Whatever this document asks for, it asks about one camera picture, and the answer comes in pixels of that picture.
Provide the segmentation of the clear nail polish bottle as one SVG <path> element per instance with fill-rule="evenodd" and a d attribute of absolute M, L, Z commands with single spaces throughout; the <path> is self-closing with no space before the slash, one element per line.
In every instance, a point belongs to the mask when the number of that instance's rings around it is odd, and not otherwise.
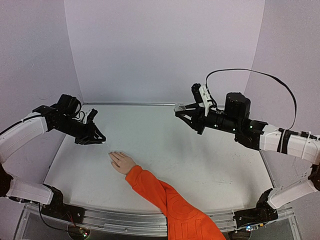
<path fill-rule="evenodd" d="M 185 111 L 186 110 L 186 106 L 181 104 L 181 103 L 176 103 L 175 107 L 174 107 L 174 112 L 181 112 L 181 111 Z"/>

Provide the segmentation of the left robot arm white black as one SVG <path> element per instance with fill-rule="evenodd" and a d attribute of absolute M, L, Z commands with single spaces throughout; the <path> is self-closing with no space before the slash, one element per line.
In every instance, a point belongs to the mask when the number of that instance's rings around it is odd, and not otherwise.
<path fill-rule="evenodd" d="M 94 123 L 98 111 L 93 108 L 82 119 L 78 119 L 81 108 L 80 101 L 67 94 L 62 94 L 58 102 L 51 106 L 35 108 L 24 119 L 0 133 L 0 163 L 4 164 L 21 147 L 51 130 L 73 137 L 78 145 L 103 144 L 106 137 Z M 3 167 L 0 169 L 0 195 L 48 205 L 49 212 L 58 219 L 68 213 L 67 206 L 54 198 L 56 193 L 52 187 L 26 182 L 6 172 Z"/>

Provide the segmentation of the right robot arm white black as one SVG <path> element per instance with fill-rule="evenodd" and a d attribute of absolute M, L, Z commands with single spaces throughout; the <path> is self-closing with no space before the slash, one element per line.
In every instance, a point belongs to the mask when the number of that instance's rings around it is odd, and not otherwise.
<path fill-rule="evenodd" d="M 196 103 L 178 104 L 175 116 L 201 135 L 205 128 L 234 134 L 235 142 L 257 151 L 273 151 L 311 163 L 311 173 L 287 187 L 274 188 L 267 195 L 267 204 L 278 209 L 320 189 L 320 137 L 309 132 L 296 132 L 251 120 L 251 101 L 240 92 L 226 95 L 224 110 L 212 110 L 207 93 L 195 94 Z"/>

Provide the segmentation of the orange sleeve forearm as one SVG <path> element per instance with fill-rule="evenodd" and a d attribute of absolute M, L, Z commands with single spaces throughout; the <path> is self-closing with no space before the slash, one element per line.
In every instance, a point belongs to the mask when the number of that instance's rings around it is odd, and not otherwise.
<path fill-rule="evenodd" d="M 150 171 L 134 166 L 125 180 L 141 197 L 161 210 L 167 219 L 169 240 L 224 240 L 211 218 L 188 203 L 171 185 Z"/>

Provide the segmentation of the mannequin hand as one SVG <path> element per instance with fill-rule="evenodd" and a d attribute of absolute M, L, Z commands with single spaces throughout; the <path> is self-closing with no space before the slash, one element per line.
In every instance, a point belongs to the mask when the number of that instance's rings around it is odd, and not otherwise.
<path fill-rule="evenodd" d="M 112 151 L 109 154 L 113 168 L 120 174 L 127 175 L 137 164 L 123 152 Z"/>

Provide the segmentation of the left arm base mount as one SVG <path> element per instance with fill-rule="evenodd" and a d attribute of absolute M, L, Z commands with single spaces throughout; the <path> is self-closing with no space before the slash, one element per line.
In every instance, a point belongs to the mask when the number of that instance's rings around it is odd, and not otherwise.
<path fill-rule="evenodd" d="M 53 192 L 50 204 L 43 204 L 41 214 L 64 221 L 73 221 L 75 224 L 81 224 L 84 219 L 85 209 L 83 207 L 64 203 L 63 193 L 53 186 L 44 184 Z"/>

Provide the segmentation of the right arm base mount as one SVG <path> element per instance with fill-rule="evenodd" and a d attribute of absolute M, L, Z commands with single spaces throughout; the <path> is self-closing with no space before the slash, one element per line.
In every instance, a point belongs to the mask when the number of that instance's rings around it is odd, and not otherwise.
<path fill-rule="evenodd" d="M 240 230 L 247 226 L 266 224 L 277 220 L 278 212 L 267 203 L 267 199 L 259 199 L 256 207 L 238 210 L 234 213 L 233 218 L 235 219 L 236 229 Z"/>

